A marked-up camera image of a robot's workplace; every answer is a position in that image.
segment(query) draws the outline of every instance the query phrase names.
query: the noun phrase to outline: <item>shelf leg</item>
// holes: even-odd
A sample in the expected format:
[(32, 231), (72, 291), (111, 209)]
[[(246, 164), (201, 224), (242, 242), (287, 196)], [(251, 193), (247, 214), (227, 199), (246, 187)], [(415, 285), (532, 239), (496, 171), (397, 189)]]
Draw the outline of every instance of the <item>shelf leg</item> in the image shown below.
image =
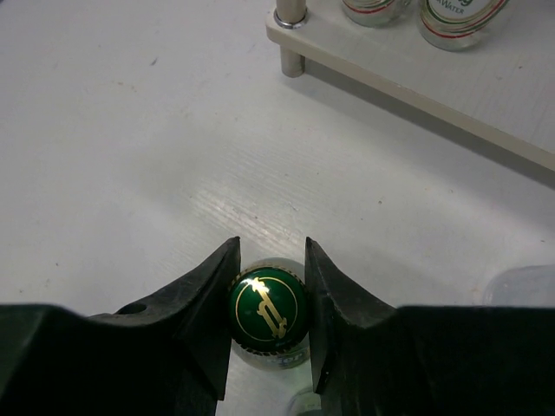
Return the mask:
[[(274, 18), (284, 29), (298, 29), (306, 22), (306, 0), (277, 0)], [(280, 48), (281, 71), (285, 76), (296, 78), (304, 73), (304, 56), (290, 49)]]

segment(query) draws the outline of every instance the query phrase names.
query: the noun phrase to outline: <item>green bottle cap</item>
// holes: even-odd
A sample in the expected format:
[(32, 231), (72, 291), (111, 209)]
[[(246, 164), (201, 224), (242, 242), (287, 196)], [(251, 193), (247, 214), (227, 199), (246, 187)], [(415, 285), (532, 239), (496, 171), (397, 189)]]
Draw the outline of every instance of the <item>green bottle cap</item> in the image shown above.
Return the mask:
[(279, 354), (295, 347), (308, 332), (304, 284), (291, 271), (258, 265), (232, 283), (229, 318), (233, 339), (254, 354)]

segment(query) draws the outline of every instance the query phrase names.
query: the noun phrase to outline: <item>metal ring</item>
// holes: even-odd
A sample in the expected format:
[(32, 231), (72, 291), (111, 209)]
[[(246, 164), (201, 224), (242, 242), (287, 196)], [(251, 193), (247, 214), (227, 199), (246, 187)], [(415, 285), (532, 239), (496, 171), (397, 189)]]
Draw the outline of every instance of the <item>metal ring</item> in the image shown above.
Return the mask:
[(284, 29), (298, 29), (300, 27), (303, 27), (304, 24), (306, 23), (306, 21), (309, 19), (309, 11), (308, 9), (304, 12), (304, 17), (303, 20), (301, 20), (300, 22), (297, 23), (287, 23), (284, 22), (283, 20), (281, 20), (278, 16), (278, 9), (276, 9), (274, 11), (274, 20), (277, 23), (277, 26), (279, 26), (280, 28), (284, 28)]

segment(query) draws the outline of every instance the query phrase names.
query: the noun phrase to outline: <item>glass bottle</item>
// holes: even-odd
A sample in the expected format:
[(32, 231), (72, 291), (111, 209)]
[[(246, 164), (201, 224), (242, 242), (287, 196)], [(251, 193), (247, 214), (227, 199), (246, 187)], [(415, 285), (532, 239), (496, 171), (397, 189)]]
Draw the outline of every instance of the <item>glass bottle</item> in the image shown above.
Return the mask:
[(411, 0), (342, 0), (343, 11), (355, 23), (378, 27), (402, 15)]
[(467, 49), (499, 31), (515, 3), (515, 0), (420, 0), (418, 29), (436, 48)]
[(267, 371), (296, 367), (310, 358), (304, 266), (273, 257), (251, 264), (230, 287), (232, 349)]

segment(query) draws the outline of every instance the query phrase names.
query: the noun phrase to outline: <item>shelf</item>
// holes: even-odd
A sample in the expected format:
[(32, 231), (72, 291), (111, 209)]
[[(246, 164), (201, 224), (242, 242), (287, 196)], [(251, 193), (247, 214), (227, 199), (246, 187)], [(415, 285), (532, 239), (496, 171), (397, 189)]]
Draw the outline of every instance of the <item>shelf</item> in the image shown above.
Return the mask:
[(370, 29), (351, 22), (339, 0), (307, 7), (299, 29), (281, 28), (270, 13), (268, 37), (555, 170), (555, 3), (519, 2), (501, 33), (460, 53), (428, 44), (413, 18)]

